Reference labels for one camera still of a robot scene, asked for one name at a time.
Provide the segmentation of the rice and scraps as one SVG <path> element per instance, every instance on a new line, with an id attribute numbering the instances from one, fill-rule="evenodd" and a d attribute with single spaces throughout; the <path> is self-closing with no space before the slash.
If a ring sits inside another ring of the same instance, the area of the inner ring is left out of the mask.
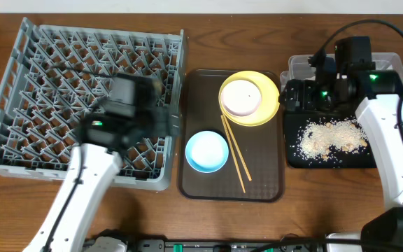
<path id="1" fill-rule="evenodd" d="M 289 144 L 293 156 L 303 161 L 340 162 L 338 154 L 361 154 L 369 146 L 367 135 L 356 119 L 307 121 Z"/>

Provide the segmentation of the white pinkish bowl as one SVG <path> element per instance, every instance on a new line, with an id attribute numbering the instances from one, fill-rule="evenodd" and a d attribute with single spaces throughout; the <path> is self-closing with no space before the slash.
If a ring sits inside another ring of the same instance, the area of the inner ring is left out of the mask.
<path id="1" fill-rule="evenodd" d="M 234 80 L 222 89 L 220 101 L 226 112 L 244 117 L 256 112 L 262 95 L 256 84 L 248 80 Z"/>

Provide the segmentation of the light blue bowl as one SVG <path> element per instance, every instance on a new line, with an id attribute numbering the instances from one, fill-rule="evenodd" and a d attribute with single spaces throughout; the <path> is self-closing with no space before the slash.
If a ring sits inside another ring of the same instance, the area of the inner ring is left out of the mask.
<path id="1" fill-rule="evenodd" d="M 229 158 L 225 138 L 214 131 L 192 135 L 185 145 L 185 159 L 197 172 L 209 174 L 221 169 Z"/>

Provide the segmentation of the patterned wooden chopstick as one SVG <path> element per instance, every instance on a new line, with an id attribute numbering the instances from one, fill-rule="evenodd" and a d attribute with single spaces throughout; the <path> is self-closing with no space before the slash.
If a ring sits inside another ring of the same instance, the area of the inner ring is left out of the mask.
<path id="1" fill-rule="evenodd" d="M 222 125 L 223 125 L 224 130 L 225 130 L 228 145 L 230 147 L 230 152 L 232 154 L 232 158 L 233 158 L 234 166 L 235 166 L 235 169 L 236 169 L 236 172 L 237 172 L 237 176 L 238 176 L 239 182 L 241 184 L 241 189 L 242 189 L 243 193 L 246 193 L 246 189 L 245 189 L 245 186 L 243 184 L 241 171 L 239 169 L 239 164 L 238 164 L 238 161 L 237 161 L 237 158 L 236 158 L 236 153 L 234 152 L 234 147 L 233 147 L 233 143 L 232 143 L 232 133 L 230 132 L 230 130 L 229 130 L 228 126 L 227 126 L 226 117 L 224 115 L 221 115 L 220 118 L 222 120 Z"/>

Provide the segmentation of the plain wooden chopstick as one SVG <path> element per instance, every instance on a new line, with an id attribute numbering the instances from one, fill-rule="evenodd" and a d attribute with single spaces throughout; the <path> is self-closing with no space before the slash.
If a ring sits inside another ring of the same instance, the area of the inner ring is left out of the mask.
<path id="1" fill-rule="evenodd" d="M 242 165 L 243 165 L 243 168 L 244 168 L 244 171 L 245 171 L 245 173 L 246 173 L 246 176 L 248 177 L 248 180 L 249 180 L 249 181 L 252 181 L 252 177 L 251 177 L 250 172 L 249 172 L 249 170 L 248 170 L 247 164 L 246 164 L 246 162 L 245 162 L 245 160 L 244 160 L 244 158 L 243 158 L 241 149 L 239 148 L 239 145 L 238 145 L 238 143 L 237 143 L 237 141 L 236 141 L 236 138 L 235 138 L 235 135 L 234 135 L 234 133 L 233 133 L 233 131 L 232 131 L 232 128 L 231 128 L 230 125 L 229 125 L 228 119 L 227 119 L 227 117 L 226 117 L 225 115 L 223 115 L 223 114 L 222 114 L 222 118 L 223 118 L 223 121 L 224 121 L 225 124 L 226 124 L 226 127 L 227 127 L 227 130 L 228 130 L 228 132 L 229 132 L 229 135 L 230 135 L 231 138 L 232 138 L 232 142 L 233 142 L 233 144 L 234 144 L 234 146 L 235 146 L 235 148 L 236 148 L 236 151 L 237 151 L 237 153 L 238 153 L 238 155 L 239 155 L 239 159 L 240 159 L 240 161 L 241 161 L 241 163 L 242 163 Z"/>

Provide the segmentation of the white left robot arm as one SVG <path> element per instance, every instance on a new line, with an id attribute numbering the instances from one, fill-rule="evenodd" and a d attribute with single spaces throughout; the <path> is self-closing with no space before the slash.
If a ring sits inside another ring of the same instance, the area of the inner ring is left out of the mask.
<path id="1" fill-rule="evenodd" d="M 144 138 L 178 132 L 169 109 L 157 106 L 160 80 L 128 73 L 111 80 L 108 96 L 79 122 L 66 178 L 26 251 L 80 251 L 128 150 Z"/>

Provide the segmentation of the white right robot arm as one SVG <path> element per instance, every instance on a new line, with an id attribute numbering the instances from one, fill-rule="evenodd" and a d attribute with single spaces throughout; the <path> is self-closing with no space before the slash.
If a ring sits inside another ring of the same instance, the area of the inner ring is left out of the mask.
<path id="1" fill-rule="evenodd" d="M 377 251 L 376 244 L 403 246 L 403 81 L 378 70 L 370 39 L 352 36 L 335 43 L 335 56 L 319 50 L 308 60 L 313 80 L 288 80 L 279 99 L 286 124 L 300 116 L 354 113 L 367 136 L 383 187 L 386 212 L 368 222 L 346 249 Z"/>

